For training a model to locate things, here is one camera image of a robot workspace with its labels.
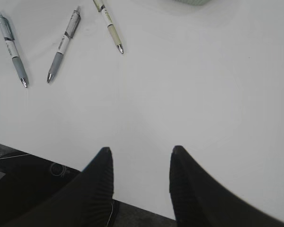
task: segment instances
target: white pen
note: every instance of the white pen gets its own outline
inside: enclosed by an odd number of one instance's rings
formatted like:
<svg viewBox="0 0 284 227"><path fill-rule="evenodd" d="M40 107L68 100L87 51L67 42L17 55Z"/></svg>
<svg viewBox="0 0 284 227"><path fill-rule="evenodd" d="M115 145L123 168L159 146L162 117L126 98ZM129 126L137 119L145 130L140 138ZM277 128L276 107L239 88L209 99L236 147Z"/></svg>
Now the white pen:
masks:
<svg viewBox="0 0 284 227"><path fill-rule="evenodd" d="M11 59L18 73L19 79L21 83L23 84L23 86L27 88L27 85L28 85L27 73L25 72L22 60L14 44L14 40L15 40L14 35L11 31L9 21L4 16L2 16L1 13L0 13L0 29L3 34L6 46L9 50Z"/></svg>
<svg viewBox="0 0 284 227"><path fill-rule="evenodd" d="M55 77L55 75L58 72L58 69L60 67L60 64L62 62L63 56L65 54L65 51L68 47L68 44L73 38L76 29L79 25L79 22L81 20L80 17L80 6L77 7L76 10L74 10L71 20L66 28L66 31L62 37L62 40L60 42L60 45L58 47L57 53L55 55L55 58L53 59L51 68L49 69L48 75L47 75L47 83L51 82L51 80Z"/></svg>
<svg viewBox="0 0 284 227"><path fill-rule="evenodd" d="M115 45L119 49L120 53L123 54L124 50L123 50L121 40L120 40L118 33L115 29L113 21L110 18L107 9L105 8L103 1L102 0L93 0L93 1L94 1L95 5L97 7L98 12L101 12L101 14L103 15L104 20L106 21L106 24L107 24L107 28L109 30L110 35L112 36L112 38L114 40Z"/></svg>

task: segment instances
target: dark floor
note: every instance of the dark floor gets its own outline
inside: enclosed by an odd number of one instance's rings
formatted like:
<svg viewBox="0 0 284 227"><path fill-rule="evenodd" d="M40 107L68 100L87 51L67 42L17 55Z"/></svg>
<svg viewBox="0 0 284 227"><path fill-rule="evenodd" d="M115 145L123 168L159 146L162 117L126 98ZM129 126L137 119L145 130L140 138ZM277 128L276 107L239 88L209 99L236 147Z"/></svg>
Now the dark floor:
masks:
<svg viewBox="0 0 284 227"><path fill-rule="evenodd" d="M0 156L15 151L0 144ZM114 227L176 227L176 222L169 218L120 203Z"/></svg>

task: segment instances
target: white table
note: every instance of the white table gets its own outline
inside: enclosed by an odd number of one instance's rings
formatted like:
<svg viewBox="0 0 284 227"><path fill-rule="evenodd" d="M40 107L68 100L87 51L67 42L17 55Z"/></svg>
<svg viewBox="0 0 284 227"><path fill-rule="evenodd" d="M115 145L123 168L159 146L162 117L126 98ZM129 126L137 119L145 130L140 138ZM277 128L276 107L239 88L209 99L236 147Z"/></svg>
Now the white table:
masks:
<svg viewBox="0 0 284 227"><path fill-rule="evenodd" d="M46 76L72 11L82 21ZM284 221L284 0L0 0L29 76L0 33L0 143L83 169L114 156L115 198L173 218L169 160L183 145L218 181Z"/></svg>

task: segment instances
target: beige pen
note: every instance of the beige pen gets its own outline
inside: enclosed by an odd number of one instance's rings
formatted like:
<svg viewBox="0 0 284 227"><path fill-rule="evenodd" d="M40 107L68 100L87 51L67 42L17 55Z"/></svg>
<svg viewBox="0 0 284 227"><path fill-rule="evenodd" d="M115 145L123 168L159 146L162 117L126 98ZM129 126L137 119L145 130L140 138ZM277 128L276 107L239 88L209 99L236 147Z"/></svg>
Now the beige pen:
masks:
<svg viewBox="0 0 284 227"><path fill-rule="evenodd" d="M110 33L110 35L112 36L112 38L115 42L115 45L117 46L119 51L123 54L124 51L123 51L123 46L122 46L121 40L120 40L118 33L115 29L113 21L110 18L109 14L107 12L107 9L104 6L103 1L102 0L93 0L93 1L94 1L95 5L97 7L98 12L101 12L101 14L103 15L104 20L106 21L106 24L107 24L107 28L108 28L109 33Z"/></svg>

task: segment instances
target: pen tip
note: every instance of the pen tip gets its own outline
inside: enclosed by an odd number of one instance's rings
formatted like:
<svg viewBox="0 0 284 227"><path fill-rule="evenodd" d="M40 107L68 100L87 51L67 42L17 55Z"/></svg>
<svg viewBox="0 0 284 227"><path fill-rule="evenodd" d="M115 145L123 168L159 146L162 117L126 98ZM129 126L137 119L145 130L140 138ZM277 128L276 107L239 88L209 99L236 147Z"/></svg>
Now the pen tip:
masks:
<svg viewBox="0 0 284 227"><path fill-rule="evenodd" d="M25 88L27 88L27 82L25 81L24 78L21 79L21 82L22 82L23 86L24 86Z"/></svg>
<svg viewBox="0 0 284 227"><path fill-rule="evenodd" d="M117 47L118 47L120 53L123 54L124 51L123 51L123 46L122 46L122 44L117 45Z"/></svg>
<svg viewBox="0 0 284 227"><path fill-rule="evenodd" d="M49 73L49 74L47 75L47 80L46 80L46 82L47 82L47 83L51 82L51 79L52 79L52 74Z"/></svg>

